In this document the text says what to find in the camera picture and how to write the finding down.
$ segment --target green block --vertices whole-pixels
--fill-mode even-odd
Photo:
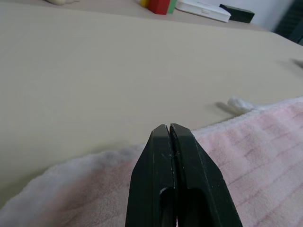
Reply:
[[[176,7],[176,3],[177,3],[177,0],[170,0],[169,10],[167,11],[167,13],[173,13],[174,12],[174,9]]]

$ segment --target white box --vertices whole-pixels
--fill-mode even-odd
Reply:
[[[223,22],[228,22],[231,17],[231,14],[221,7],[195,0],[178,0],[176,9]]]

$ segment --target yellow object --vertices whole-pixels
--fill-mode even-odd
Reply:
[[[149,1],[150,0],[140,0],[140,5],[143,6],[144,8],[147,8]]]

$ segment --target beige table surface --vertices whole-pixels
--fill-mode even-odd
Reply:
[[[276,34],[0,2],[0,205],[48,166],[232,117],[237,95],[302,95],[303,48]]]

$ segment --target black box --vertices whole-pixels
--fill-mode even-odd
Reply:
[[[232,16],[229,20],[235,20],[235,21],[240,21],[244,23],[250,23],[252,18],[254,17],[254,13],[245,10],[245,9],[240,9],[232,6],[227,6],[227,5],[220,5],[221,8],[225,9],[227,12],[229,12]]]

